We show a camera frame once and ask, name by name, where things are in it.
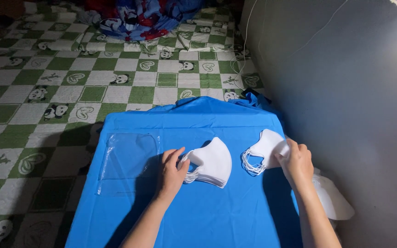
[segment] clear plastic bag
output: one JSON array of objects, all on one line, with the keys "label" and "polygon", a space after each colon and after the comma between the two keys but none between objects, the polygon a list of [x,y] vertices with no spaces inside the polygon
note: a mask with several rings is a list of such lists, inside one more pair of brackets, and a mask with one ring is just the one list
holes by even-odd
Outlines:
[{"label": "clear plastic bag", "polygon": [[151,134],[110,134],[99,172],[97,194],[151,194],[157,183],[159,146],[159,138]]}]

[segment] white face mask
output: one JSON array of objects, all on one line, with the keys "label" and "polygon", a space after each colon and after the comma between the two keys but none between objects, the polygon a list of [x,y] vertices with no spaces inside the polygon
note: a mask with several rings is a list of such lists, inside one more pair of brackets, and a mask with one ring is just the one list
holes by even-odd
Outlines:
[{"label": "white face mask", "polygon": [[329,178],[313,174],[312,183],[329,219],[348,220],[355,214],[353,207]]},{"label": "white face mask", "polygon": [[186,174],[184,183],[198,180],[220,188],[226,185],[232,170],[232,159],[228,148],[219,138],[215,137],[207,146],[186,153],[179,165],[187,159],[198,167]]},{"label": "white face mask", "polygon": [[[281,154],[285,158],[289,155],[286,140],[278,133],[264,129],[260,133],[260,140],[242,154],[243,166],[252,176],[261,174],[265,169],[279,167],[280,164],[274,154]],[[249,156],[262,157],[261,164],[251,165],[247,161]]]}]

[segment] ear loop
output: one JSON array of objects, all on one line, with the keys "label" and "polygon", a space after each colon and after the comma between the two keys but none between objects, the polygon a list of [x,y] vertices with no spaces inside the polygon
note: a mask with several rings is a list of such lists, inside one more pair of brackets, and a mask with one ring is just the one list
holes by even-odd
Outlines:
[{"label": "ear loop", "polygon": [[[247,149],[241,155],[241,160],[243,161],[243,168],[245,169],[245,171],[247,173],[249,173],[251,176],[255,177],[255,176],[258,176],[259,174],[261,174],[264,170],[266,170],[266,166],[262,165],[262,164],[255,164],[255,165],[249,164],[249,162],[247,160],[249,159],[251,154],[252,154],[251,149],[250,148]],[[264,158],[260,154],[253,154],[253,155],[256,157]]]},{"label": "ear loop", "polygon": [[[186,153],[182,160],[179,163],[182,163],[183,166],[183,162],[185,162],[188,159],[188,155],[191,153],[192,151]],[[201,166],[197,166],[197,168],[193,171],[193,172],[187,172],[186,173],[186,177],[183,180],[184,183],[192,183],[195,179],[197,179],[199,177],[199,168]]]}]

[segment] blue patterned fabric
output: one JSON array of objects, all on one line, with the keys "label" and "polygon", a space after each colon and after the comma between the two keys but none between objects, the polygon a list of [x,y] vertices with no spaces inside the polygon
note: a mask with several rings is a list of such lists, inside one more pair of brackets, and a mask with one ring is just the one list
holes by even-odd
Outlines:
[{"label": "blue patterned fabric", "polygon": [[103,34],[125,41],[143,41],[168,34],[191,19],[203,0],[117,0],[117,18],[100,23]]}]

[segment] forearm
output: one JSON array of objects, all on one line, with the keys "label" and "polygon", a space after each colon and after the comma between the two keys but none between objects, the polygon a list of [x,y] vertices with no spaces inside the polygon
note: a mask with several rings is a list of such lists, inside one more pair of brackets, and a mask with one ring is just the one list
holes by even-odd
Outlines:
[{"label": "forearm", "polygon": [[312,182],[296,185],[301,234],[305,248],[340,248]]},{"label": "forearm", "polygon": [[133,229],[122,242],[121,248],[150,248],[156,242],[160,222],[170,202],[154,198],[146,207]]}]

